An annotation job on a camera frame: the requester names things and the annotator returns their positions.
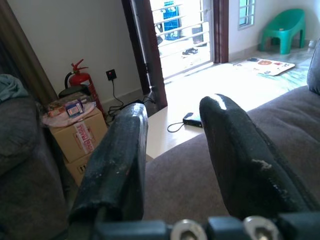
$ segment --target cardboard box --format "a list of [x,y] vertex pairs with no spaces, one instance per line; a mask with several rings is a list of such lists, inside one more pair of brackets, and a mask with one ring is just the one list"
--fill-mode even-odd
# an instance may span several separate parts
[[81,157],[78,160],[75,160],[71,163],[64,160],[64,165],[71,173],[72,177],[74,178],[75,183],[80,186],[82,179],[84,178],[86,166],[91,157],[91,153]]
[[72,163],[94,151],[105,136],[107,125],[102,113],[95,108],[83,121],[67,127],[51,127],[50,131],[66,160]]

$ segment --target wall socket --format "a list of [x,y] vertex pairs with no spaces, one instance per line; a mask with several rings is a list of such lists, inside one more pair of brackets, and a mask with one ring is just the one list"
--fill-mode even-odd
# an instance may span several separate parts
[[114,69],[106,71],[105,73],[109,81],[112,81],[117,78],[116,71]]

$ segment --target fire extinguisher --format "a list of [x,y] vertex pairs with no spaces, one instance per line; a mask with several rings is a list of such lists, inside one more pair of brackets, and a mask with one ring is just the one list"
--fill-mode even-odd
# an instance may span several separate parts
[[78,61],[76,64],[71,64],[72,66],[72,71],[69,72],[64,79],[64,87],[65,89],[68,88],[68,82],[70,84],[70,86],[80,86],[80,85],[85,85],[87,86],[87,88],[89,89],[92,98],[94,99],[95,103],[96,103],[96,107],[104,114],[104,109],[102,108],[102,105],[100,103],[98,94],[96,92],[94,83],[91,80],[91,76],[89,75],[89,73],[86,72],[80,72],[80,70],[82,69],[88,69],[87,66],[84,67],[78,67],[79,64],[83,61],[83,59],[81,59],[80,61]]

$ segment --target doorway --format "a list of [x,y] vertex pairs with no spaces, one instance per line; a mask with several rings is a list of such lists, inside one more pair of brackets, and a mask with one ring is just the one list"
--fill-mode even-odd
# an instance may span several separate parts
[[213,62],[212,1],[150,0],[163,79]]

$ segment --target curtain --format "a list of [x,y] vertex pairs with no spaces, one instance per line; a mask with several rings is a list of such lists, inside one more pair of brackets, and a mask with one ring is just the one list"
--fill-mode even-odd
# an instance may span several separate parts
[[56,100],[57,94],[7,0],[0,0],[0,41],[31,94],[43,105]]

